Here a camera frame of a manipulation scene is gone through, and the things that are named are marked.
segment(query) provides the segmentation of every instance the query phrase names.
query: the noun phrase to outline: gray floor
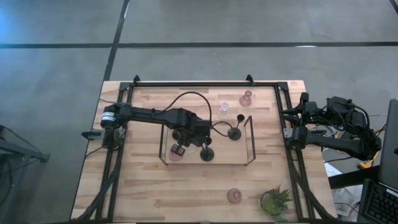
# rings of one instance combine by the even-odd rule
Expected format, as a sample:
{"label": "gray floor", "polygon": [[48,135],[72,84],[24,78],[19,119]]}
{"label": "gray floor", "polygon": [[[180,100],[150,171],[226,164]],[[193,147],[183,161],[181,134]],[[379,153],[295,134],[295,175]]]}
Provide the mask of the gray floor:
{"label": "gray floor", "polygon": [[[111,43],[122,4],[3,0],[0,44]],[[121,42],[398,41],[397,23],[388,0],[132,0]],[[13,223],[68,220],[109,52],[0,49],[0,123],[51,153],[29,166]],[[380,114],[398,97],[397,58],[397,47],[119,49],[111,80],[302,79],[319,106],[338,95]]]}

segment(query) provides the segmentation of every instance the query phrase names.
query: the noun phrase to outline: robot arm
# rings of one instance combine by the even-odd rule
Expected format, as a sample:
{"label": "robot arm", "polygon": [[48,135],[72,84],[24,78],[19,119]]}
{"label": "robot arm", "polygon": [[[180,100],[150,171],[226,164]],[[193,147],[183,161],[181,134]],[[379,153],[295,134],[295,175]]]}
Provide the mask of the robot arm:
{"label": "robot arm", "polygon": [[[133,107],[127,103],[115,103],[104,109],[101,127],[106,133],[111,133],[128,121],[163,124],[176,130],[178,144],[188,147],[194,144],[201,147],[206,138],[210,137],[210,121],[199,118],[195,113],[183,108],[170,110],[155,110]],[[108,134],[104,140],[113,142],[113,134]]]}
{"label": "robot arm", "polygon": [[[284,136],[289,138],[292,148],[304,149],[306,144],[316,144],[344,151],[351,157],[361,160],[372,159],[381,149],[380,138],[369,128],[367,113],[352,103],[352,100],[334,96],[327,99],[326,106],[320,109],[315,102],[309,102],[308,98],[308,93],[302,93],[298,106],[281,114],[283,119],[295,126],[284,130]],[[305,127],[306,124],[333,126],[339,131],[349,133],[352,139],[323,137],[314,131],[309,131]]]}

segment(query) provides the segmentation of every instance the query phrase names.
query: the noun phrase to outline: succulent plant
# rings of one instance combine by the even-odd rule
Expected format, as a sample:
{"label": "succulent plant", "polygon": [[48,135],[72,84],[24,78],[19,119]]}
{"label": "succulent plant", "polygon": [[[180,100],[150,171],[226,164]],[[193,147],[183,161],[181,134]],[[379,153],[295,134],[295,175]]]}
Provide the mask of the succulent plant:
{"label": "succulent plant", "polygon": [[261,207],[266,213],[272,215],[277,222],[287,222],[283,213],[287,210],[286,202],[291,201],[289,190],[280,191],[280,185],[264,193],[261,197]]}

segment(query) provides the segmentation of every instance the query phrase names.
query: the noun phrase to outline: black bracket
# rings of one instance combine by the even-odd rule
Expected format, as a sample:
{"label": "black bracket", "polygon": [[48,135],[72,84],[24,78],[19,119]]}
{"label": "black bracket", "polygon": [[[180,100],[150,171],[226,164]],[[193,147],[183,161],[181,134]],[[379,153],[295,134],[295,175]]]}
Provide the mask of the black bracket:
{"label": "black bracket", "polygon": [[130,86],[134,86],[138,81],[141,81],[141,79],[138,75],[136,75],[132,82],[121,82],[119,86],[119,91],[127,90]]}
{"label": "black bracket", "polygon": [[278,84],[279,88],[281,88],[285,91],[289,90],[289,86],[288,86],[287,82],[277,82],[277,84]]}
{"label": "black bracket", "polygon": [[[121,136],[124,133],[124,129],[120,128],[117,129],[119,131],[119,136]],[[105,135],[105,130],[103,129],[90,129],[89,131],[82,132],[81,135],[91,141],[95,139],[103,139]]]}
{"label": "black bracket", "polygon": [[132,85],[131,82],[122,82],[119,85],[119,91],[127,90]]}
{"label": "black bracket", "polygon": [[134,77],[134,79],[133,79],[133,83],[136,83],[136,82],[138,82],[138,81],[141,81],[141,79],[139,78],[138,75],[136,75],[136,76]]}
{"label": "black bracket", "polygon": [[250,83],[251,86],[254,86],[254,85],[255,85],[254,80],[253,80],[253,77],[252,77],[251,75],[247,75],[246,81],[249,81],[249,83]]}

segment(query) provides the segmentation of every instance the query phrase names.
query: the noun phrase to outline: wooden tabletop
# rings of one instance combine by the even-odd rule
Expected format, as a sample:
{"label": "wooden tabletop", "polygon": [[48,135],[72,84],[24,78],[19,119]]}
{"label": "wooden tabletop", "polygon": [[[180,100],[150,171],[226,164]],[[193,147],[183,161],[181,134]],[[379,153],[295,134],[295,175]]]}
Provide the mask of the wooden tabletop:
{"label": "wooden tabletop", "polygon": [[[295,106],[299,103],[301,92],[305,91],[304,82],[287,82],[292,104]],[[116,101],[119,84],[120,82],[104,82],[100,98]],[[239,98],[248,89],[252,91],[252,104],[242,107]],[[260,207],[261,195],[279,184],[282,189],[291,189],[273,87],[134,87],[132,104],[161,110],[186,91],[197,91],[209,100],[213,123],[221,120],[218,110],[223,102],[227,102],[230,107],[229,118],[224,120],[233,126],[237,123],[237,114],[243,114],[246,118],[251,115],[257,159],[248,166],[242,165],[242,161],[248,159],[247,156],[242,159],[238,155],[247,153],[246,138],[243,138],[244,147],[236,143],[235,146],[232,144],[222,149],[221,144],[212,143],[215,144],[212,146],[215,152],[215,159],[211,162],[213,164],[202,162],[199,150],[189,149],[187,155],[190,157],[184,158],[185,162],[179,161],[181,164],[166,166],[159,159],[161,126],[131,121],[126,133],[114,221],[273,222],[272,217],[265,214]],[[101,129],[100,119],[107,105],[109,103],[99,102],[93,128]],[[180,107],[195,112],[202,119],[209,118],[206,102],[197,95],[181,97],[174,104],[174,108]],[[227,130],[226,126],[220,125],[222,133]],[[221,136],[216,137],[215,133],[211,137],[216,138],[213,142],[232,142],[227,138],[222,139]],[[100,146],[101,140],[91,141],[87,153]],[[228,155],[227,150],[232,147],[237,152],[235,156]],[[336,216],[319,147],[307,146],[303,150],[303,156],[312,192],[326,210]],[[72,218],[78,217],[98,193],[105,158],[106,150],[103,149],[85,160]],[[227,191],[232,188],[242,192],[243,199],[238,204],[229,203],[226,198]],[[104,216],[108,209],[109,194],[110,190],[105,200]],[[304,216],[307,217],[305,198],[301,191],[300,199]],[[297,220],[294,203],[289,202],[288,206],[285,217],[288,220]]]}

